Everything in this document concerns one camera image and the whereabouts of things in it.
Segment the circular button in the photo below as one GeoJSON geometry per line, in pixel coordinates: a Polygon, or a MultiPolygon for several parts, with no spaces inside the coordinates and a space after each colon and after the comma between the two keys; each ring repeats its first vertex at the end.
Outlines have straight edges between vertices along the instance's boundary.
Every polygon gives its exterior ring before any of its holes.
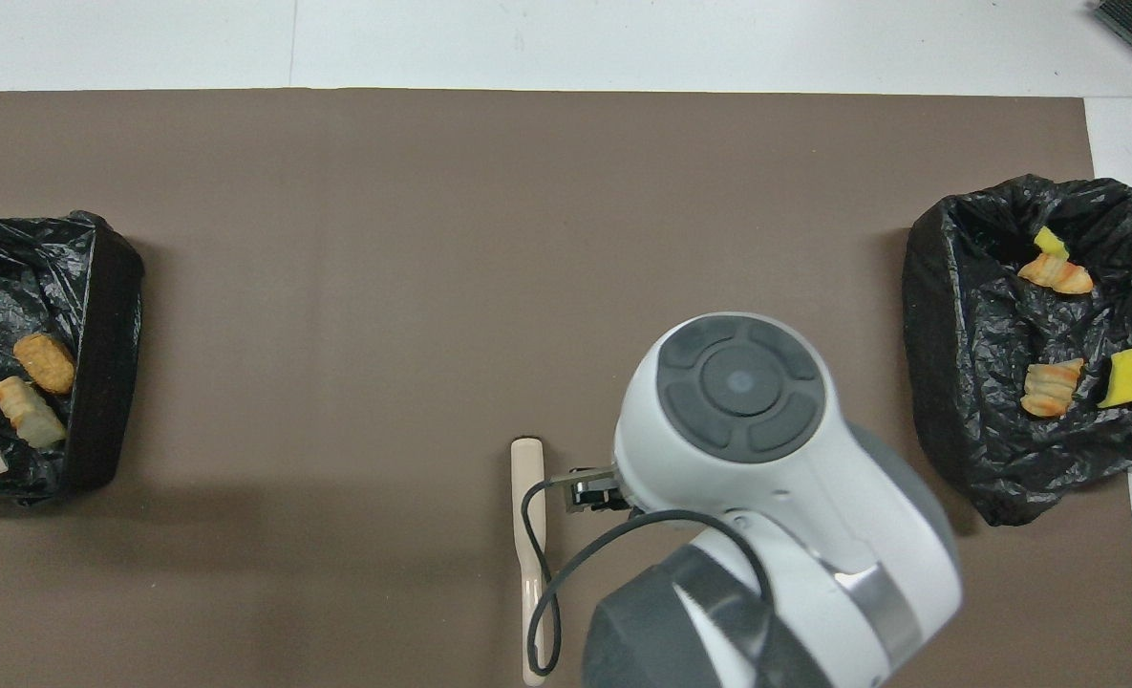
{"type": "Polygon", "coordinates": [[[765,413],[782,395],[782,373],[774,356],[761,347],[722,349],[701,368],[706,399],[728,414],[765,413]]]}

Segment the black cable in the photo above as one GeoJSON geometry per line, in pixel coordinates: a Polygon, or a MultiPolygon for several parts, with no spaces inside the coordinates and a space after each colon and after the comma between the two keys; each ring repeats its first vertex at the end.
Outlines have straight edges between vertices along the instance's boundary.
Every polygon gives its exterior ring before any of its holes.
{"type": "Polygon", "coordinates": [[[544,559],[543,551],[540,549],[540,543],[535,540],[535,533],[531,531],[531,518],[528,515],[528,507],[531,504],[531,498],[539,493],[541,489],[547,489],[549,487],[548,481],[534,484],[531,489],[528,489],[528,493],[523,497],[522,513],[523,513],[523,527],[526,527],[528,538],[531,540],[531,548],[535,552],[535,558],[540,561],[541,574],[544,575],[544,580],[547,580],[547,586],[544,586],[544,592],[540,596],[540,601],[535,602],[535,610],[531,613],[530,622],[528,624],[528,637],[526,637],[526,652],[528,652],[528,666],[531,666],[532,673],[535,676],[548,676],[552,673],[552,670],[557,666],[557,660],[560,657],[560,605],[557,602],[557,591],[566,583],[566,578],[569,578],[571,574],[574,574],[575,569],[583,566],[586,559],[592,558],[593,554],[599,552],[601,549],[606,548],[614,540],[626,535],[628,532],[636,531],[644,525],[650,525],[652,523],[662,523],[666,519],[691,519],[691,522],[701,523],[713,527],[714,531],[722,532],[727,535],[734,544],[737,545],[739,551],[748,558],[749,566],[753,567],[753,575],[756,576],[756,584],[761,588],[762,601],[766,605],[774,604],[774,591],[770,587],[770,576],[765,571],[765,567],[762,566],[762,559],[756,556],[753,551],[752,544],[748,544],[748,540],[744,539],[735,527],[728,525],[723,519],[714,518],[710,514],[704,513],[691,513],[691,510],[685,509],[667,509],[662,513],[650,513],[640,515],[637,518],[627,519],[609,528],[603,535],[600,535],[595,540],[591,541],[586,548],[580,550],[574,558],[571,558],[569,562],[566,562],[565,567],[561,567],[557,578],[551,578],[548,575],[548,561],[544,559]],[[548,663],[544,666],[540,666],[540,657],[535,656],[535,630],[540,628],[540,621],[543,619],[544,611],[548,607],[554,608],[554,652],[548,659],[548,663]]]}

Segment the yellow sponge piece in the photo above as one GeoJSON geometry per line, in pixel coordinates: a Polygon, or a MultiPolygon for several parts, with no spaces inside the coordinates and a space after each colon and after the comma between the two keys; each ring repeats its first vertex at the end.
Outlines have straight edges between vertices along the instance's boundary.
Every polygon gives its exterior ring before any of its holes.
{"type": "Polygon", "coordinates": [[[1037,248],[1041,250],[1043,253],[1049,253],[1050,256],[1057,256],[1064,261],[1071,257],[1067,252],[1067,244],[1063,243],[1058,235],[1049,231],[1049,227],[1043,226],[1041,231],[1037,232],[1037,239],[1032,240],[1032,243],[1037,244],[1037,248]]]}
{"type": "Polygon", "coordinates": [[[1097,408],[1109,408],[1132,402],[1132,349],[1114,353],[1108,371],[1108,395],[1097,408]]]}

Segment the white tabletop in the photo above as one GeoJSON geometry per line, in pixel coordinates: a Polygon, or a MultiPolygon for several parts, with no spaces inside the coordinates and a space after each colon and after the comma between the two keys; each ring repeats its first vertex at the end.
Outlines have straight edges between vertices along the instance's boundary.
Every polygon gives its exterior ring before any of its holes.
{"type": "Polygon", "coordinates": [[[285,86],[1082,96],[1132,184],[1084,0],[0,0],[0,91],[285,86]]]}

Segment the brown table surface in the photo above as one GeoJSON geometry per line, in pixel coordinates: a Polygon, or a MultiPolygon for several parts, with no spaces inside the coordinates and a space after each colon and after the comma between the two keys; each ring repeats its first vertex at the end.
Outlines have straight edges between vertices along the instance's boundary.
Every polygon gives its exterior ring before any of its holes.
{"type": "MultiPolygon", "coordinates": [[[[892,685],[1132,685],[1124,480],[990,528],[910,421],[906,227],[1023,173],[1089,178],[1080,101],[0,93],[0,215],[102,214],[147,267],[119,478],[0,507],[0,685],[521,685],[511,439],[608,463],[710,310],[805,333],[949,509],[966,604],[892,685]]],[[[554,565],[618,518],[549,508],[554,565]]],[[[580,570],[549,685],[691,535],[580,570]]]]}

